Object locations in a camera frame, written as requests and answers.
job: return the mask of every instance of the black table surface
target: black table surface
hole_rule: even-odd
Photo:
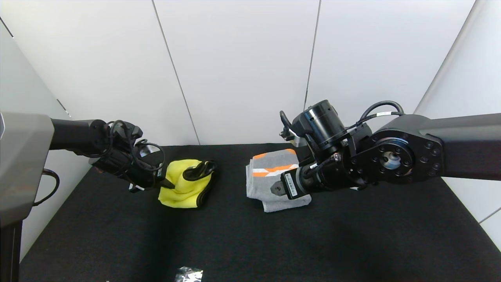
[[[21,263],[21,281],[501,281],[501,253],[440,178],[313,195],[263,212],[245,165],[287,144],[166,147],[168,160],[216,160],[206,205],[173,209],[158,192],[94,169]]]

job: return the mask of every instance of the white stripe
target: white stripe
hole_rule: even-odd
[[[390,111],[383,111],[376,114],[376,116],[391,115]]]
[[[252,172],[253,173],[268,173],[266,176],[277,176],[277,175],[280,175],[283,172],[286,172],[286,171],[289,171],[289,170],[293,170],[293,169],[296,169],[298,167],[299,167],[299,165],[293,164],[288,169],[285,169],[285,170],[277,170],[277,171],[274,171],[274,172],[269,172],[266,169],[252,169]]]

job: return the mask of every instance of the yellow cloth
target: yellow cloth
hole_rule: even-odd
[[[196,208],[197,198],[209,184],[212,172],[199,180],[188,181],[183,177],[183,172],[200,164],[199,160],[173,161],[167,167],[168,181],[172,182],[175,189],[160,188],[158,200],[166,206],[173,208]]]

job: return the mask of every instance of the label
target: label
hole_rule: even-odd
[[[287,173],[284,175],[285,180],[287,181],[287,186],[289,188],[289,191],[291,192],[291,196],[295,197],[298,195],[298,191],[296,190],[296,187],[294,186],[294,181],[292,180],[292,176],[290,173]]]
[[[384,116],[384,115],[391,115],[390,111],[384,111],[384,112],[379,112],[376,114],[376,116]]]

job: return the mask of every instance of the gray towel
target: gray towel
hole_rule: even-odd
[[[306,206],[311,202],[311,196],[306,195],[295,200],[287,196],[274,195],[270,188],[280,180],[284,171],[298,167],[296,152],[285,149],[276,152],[254,156],[245,167],[247,176],[247,197],[263,202],[265,212]]]

